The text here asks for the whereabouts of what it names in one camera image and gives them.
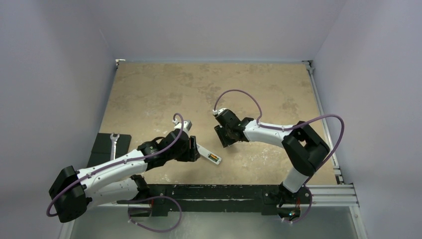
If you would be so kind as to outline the white remote control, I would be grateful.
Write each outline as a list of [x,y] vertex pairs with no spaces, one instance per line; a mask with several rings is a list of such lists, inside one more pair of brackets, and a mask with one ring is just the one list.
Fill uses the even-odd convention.
[[[221,157],[219,157],[218,155],[216,155],[216,154],[212,153],[211,151],[207,150],[207,149],[206,149],[206,148],[204,148],[203,146],[201,146],[201,145],[199,145],[199,144],[197,144],[197,145],[198,145],[198,151],[199,151],[199,153],[200,153],[200,156],[202,156],[202,157],[204,157],[204,158],[206,158],[206,159],[210,160],[211,162],[213,162],[213,163],[214,163],[214,164],[216,164],[216,165],[219,165],[219,164],[220,164],[220,162],[221,162]],[[217,162],[213,161],[213,159],[209,157],[209,155],[210,155],[210,154],[214,154],[214,155],[216,155],[217,157],[219,157],[219,161],[217,161]]]

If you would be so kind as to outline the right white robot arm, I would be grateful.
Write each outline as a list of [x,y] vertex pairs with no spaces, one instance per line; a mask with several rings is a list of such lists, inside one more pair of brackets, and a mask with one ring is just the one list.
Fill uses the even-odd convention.
[[213,111],[218,125],[214,127],[223,147],[236,142],[261,142],[285,150],[293,168],[281,183],[280,198],[287,203],[299,196],[299,189],[311,178],[328,156],[325,141],[306,124],[275,125],[259,123],[254,118],[240,120],[226,108]]

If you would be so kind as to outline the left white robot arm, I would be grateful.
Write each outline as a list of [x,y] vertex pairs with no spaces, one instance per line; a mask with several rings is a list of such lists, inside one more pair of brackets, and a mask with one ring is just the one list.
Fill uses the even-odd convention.
[[177,128],[166,137],[146,141],[115,160],[80,170],[65,167],[48,191],[52,201],[46,214],[67,223],[104,203],[131,200],[144,203],[148,190],[141,173],[170,160],[195,162],[199,157],[196,137]]

